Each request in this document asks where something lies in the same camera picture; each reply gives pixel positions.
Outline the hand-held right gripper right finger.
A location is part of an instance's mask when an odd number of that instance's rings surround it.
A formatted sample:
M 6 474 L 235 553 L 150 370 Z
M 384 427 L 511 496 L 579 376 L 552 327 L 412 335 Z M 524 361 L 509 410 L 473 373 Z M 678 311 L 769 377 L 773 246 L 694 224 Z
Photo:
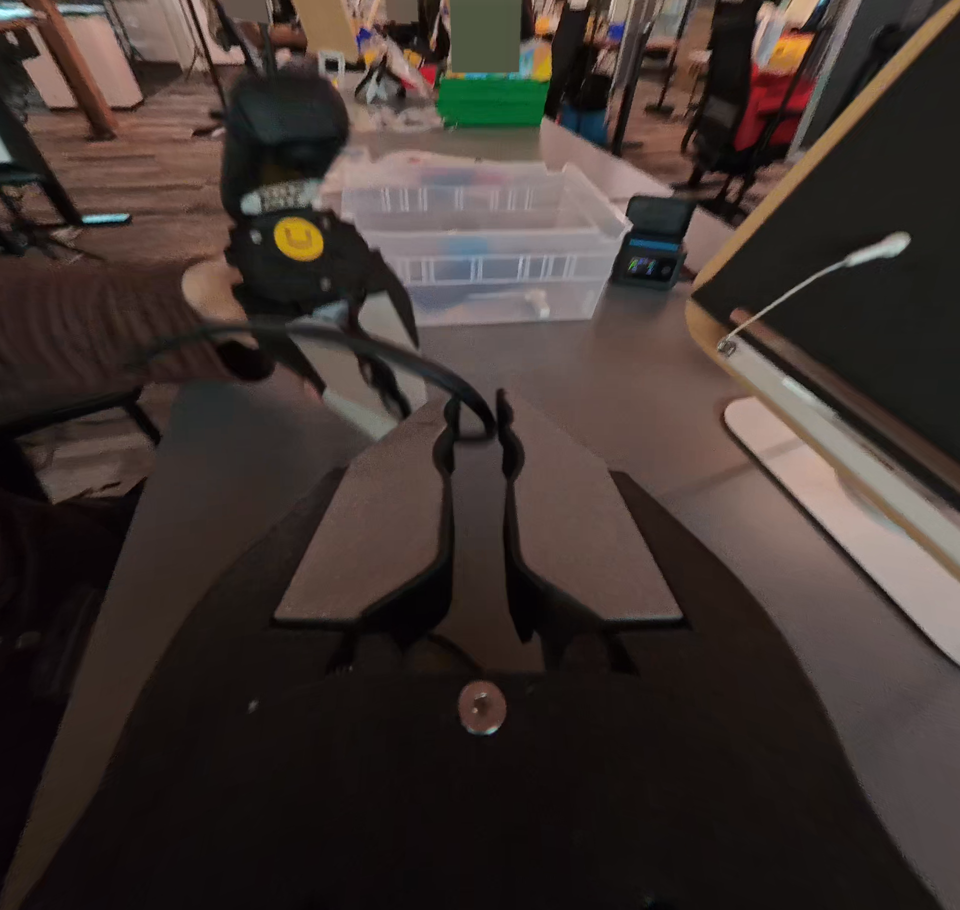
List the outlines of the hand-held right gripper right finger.
M 682 627 L 682 608 L 606 462 L 506 389 L 496 417 L 507 598 L 519 639 L 570 643 Z

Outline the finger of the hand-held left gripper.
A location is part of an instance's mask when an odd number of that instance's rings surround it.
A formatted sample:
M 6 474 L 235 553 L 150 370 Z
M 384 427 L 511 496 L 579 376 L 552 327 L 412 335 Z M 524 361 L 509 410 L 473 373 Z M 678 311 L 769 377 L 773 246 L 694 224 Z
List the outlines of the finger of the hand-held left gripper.
M 410 338 L 411 332 L 406 327 L 402 319 L 399 322 L 399 333 L 404 338 Z M 367 332 L 359 321 L 358 316 L 351 316 L 351 335 L 356 337 L 369 338 L 371 334 Z M 390 366 L 381 360 L 378 356 L 369 356 L 365 354 L 354 354 L 357 359 L 357 366 L 366 386 L 376 392 L 381 404 L 387 412 L 396 419 L 408 419 L 412 414 L 412 406 L 400 388 L 397 377 Z
M 384 258 L 379 248 L 368 249 L 366 262 L 366 293 L 368 296 L 384 294 L 398 316 L 404 332 L 414 348 L 421 346 L 413 304 L 402 280 Z

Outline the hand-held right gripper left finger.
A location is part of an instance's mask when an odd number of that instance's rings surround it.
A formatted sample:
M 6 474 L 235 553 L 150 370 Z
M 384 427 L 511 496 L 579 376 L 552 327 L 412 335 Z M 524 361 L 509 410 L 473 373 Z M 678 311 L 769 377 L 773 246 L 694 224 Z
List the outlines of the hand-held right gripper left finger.
M 382 635 L 407 649 L 452 601 L 459 406 L 428 402 L 342 474 L 274 612 L 284 630 Z

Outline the person's left forearm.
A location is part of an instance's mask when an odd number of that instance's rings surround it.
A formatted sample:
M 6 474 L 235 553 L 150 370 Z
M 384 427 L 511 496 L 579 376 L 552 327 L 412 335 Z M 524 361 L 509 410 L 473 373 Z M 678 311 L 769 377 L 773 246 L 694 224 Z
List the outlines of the person's left forearm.
M 205 323 L 186 303 L 195 256 L 161 262 L 78 260 L 31 266 L 2 259 L 2 417 L 32 403 L 94 397 L 149 383 L 235 380 L 211 340 L 147 364 L 142 353 Z

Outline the person's left hand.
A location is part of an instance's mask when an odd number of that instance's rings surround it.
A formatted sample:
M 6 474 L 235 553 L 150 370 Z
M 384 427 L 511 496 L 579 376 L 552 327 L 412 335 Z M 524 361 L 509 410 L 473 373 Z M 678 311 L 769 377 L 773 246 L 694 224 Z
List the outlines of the person's left hand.
M 197 316 L 212 325 L 241 325 L 247 314 L 234 289 L 242 280 L 239 271 L 223 256 L 198 261 L 181 277 L 183 297 Z

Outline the clear plastic bin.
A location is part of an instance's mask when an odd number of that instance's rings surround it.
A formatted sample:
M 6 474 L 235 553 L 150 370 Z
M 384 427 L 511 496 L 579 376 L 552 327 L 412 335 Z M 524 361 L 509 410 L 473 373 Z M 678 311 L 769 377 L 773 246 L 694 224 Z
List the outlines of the clear plastic bin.
M 389 259 L 615 255 L 630 228 L 571 164 L 384 157 L 345 171 L 340 212 Z
M 590 320 L 607 288 L 623 232 L 373 232 L 403 282 L 418 328 L 573 323 Z M 523 294 L 548 293 L 551 318 L 536 320 Z

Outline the clear plastic bag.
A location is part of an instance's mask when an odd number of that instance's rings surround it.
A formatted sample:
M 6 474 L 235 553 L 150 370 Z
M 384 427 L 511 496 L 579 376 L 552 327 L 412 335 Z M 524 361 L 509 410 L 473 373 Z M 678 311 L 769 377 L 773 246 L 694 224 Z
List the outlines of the clear plastic bag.
M 345 102 L 350 134 L 418 135 L 440 132 L 445 124 L 433 103 L 393 106 L 387 103 Z

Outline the green plastic bin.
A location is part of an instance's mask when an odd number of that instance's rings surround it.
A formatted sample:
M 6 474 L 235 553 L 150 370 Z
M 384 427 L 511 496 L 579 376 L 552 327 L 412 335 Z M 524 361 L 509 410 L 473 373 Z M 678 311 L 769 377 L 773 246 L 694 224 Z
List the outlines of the green plastic bin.
M 447 128 L 537 128 L 548 91 L 548 80 L 445 76 L 438 87 L 436 110 Z

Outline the black device with screen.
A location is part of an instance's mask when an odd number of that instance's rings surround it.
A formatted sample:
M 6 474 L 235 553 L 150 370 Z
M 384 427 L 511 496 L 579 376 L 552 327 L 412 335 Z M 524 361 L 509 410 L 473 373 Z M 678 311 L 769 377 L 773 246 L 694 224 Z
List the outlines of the black device with screen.
M 609 284 L 673 289 L 687 265 L 686 237 L 696 208 L 695 201 L 678 196 L 632 196 Z

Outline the white cabinet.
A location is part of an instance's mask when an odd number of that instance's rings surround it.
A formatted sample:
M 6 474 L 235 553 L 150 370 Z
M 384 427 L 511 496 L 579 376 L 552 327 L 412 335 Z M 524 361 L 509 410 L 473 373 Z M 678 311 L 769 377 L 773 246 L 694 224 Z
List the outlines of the white cabinet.
M 61 14 L 110 108 L 120 112 L 138 108 L 143 94 L 108 17 L 96 7 L 66 6 Z M 50 111 L 77 110 L 73 93 L 39 28 L 30 27 L 29 34 L 39 55 L 27 59 L 25 67 L 42 104 Z

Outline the white stand base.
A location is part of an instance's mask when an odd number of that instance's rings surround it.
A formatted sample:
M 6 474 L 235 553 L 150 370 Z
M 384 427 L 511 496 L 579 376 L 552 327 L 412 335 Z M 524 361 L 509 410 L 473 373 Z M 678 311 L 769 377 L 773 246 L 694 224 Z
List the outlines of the white stand base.
M 726 429 L 776 484 L 886 594 L 927 640 L 959 664 L 959 581 L 884 517 L 761 401 L 734 400 Z

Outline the black office chair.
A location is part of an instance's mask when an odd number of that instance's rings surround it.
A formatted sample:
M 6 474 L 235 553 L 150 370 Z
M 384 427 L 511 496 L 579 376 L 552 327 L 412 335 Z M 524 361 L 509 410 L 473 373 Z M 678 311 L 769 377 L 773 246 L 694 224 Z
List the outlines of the black office chair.
M 700 187 L 705 177 L 723 181 L 717 193 L 700 206 L 718 217 L 742 216 L 742 203 L 760 173 L 786 159 L 788 150 L 769 148 L 791 92 L 753 148 L 734 148 L 738 126 L 746 108 L 754 62 L 754 41 L 762 11 L 760 0 L 720 0 L 714 8 L 708 40 L 709 61 L 702 97 L 681 142 L 691 149 L 692 169 L 680 189 Z

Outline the black board with wooden edge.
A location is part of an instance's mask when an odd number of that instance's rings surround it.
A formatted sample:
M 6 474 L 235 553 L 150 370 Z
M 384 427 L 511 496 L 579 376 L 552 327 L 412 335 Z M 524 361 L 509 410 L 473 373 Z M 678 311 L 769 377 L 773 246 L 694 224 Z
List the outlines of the black board with wooden edge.
M 958 577 L 959 0 L 699 273 L 708 358 Z

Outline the red cloth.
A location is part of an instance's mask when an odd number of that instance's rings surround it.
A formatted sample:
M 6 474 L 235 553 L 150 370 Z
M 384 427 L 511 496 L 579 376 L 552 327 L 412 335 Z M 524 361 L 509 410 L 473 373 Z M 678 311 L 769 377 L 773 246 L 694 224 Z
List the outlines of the red cloth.
M 769 148 L 787 150 L 813 93 L 814 83 L 801 77 L 794 86 L 794 74 L 780 74 L 753 65 L 746 107 L 734 136 L 733 148 L 740 152 L 754 148 L 773 118 L 782 110 L 787 92 L 791 95 L 779 116 Z

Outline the wooden post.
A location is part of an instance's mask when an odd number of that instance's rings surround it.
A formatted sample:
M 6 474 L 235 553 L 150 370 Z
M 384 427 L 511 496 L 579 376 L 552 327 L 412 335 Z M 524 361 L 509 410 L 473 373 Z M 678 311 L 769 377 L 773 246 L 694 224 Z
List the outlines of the wooden post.
M 89 126 L 94 141 L 113 141 L 117 136 L 117 121 L 90 65 L 53 0 L 20 0 L 30 9 L 40 36 L 54 63 L 70 88 L 76 105 Z

